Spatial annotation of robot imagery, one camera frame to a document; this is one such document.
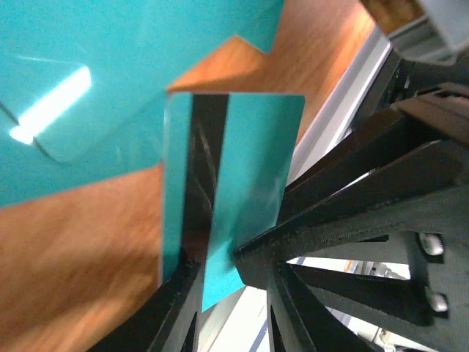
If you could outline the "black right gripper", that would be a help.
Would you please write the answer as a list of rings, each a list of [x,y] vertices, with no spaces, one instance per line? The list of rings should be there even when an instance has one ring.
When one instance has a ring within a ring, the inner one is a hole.
[[[467,351],[468,88],[441,84],[398,107],[406,116],[373,114],[287,186],[283,224],[234,258],[243,282],[258,288],[274,264],[304,254],[405,263],[408,280],[298,275],[391,320],[391,330],[410,340]]]

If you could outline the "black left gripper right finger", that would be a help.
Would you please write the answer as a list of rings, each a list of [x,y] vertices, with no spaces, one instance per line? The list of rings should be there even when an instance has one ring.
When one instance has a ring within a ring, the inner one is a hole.
[[[267,286],[271,351],[369,351],[312,294],[287,263],[276,263]]]

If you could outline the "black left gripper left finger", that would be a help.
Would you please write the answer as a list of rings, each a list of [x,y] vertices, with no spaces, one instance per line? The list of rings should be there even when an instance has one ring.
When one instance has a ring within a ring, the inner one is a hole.
[[[201,264],[186,259],[135,314],[90,351],[196,351],[201,307]]]

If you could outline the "teal magnetic stripe card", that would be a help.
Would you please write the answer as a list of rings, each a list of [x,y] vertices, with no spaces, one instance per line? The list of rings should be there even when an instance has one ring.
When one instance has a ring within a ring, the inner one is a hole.
[[[1,204],[156,164],[166,88],[238,36],[273,46],[282,1],[3,1]]]

